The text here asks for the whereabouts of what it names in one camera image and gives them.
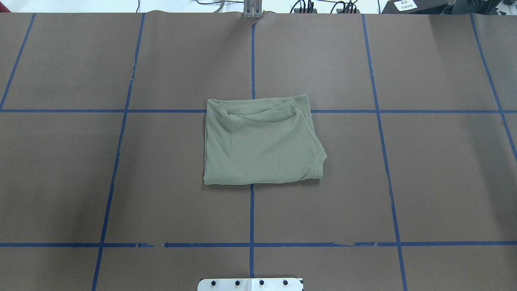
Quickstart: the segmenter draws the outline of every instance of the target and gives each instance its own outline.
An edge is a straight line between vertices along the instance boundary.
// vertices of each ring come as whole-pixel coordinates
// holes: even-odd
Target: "folded garment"
[[[247,185],[320,179],[327,158],[306,95],[208,100],[205,184]]]

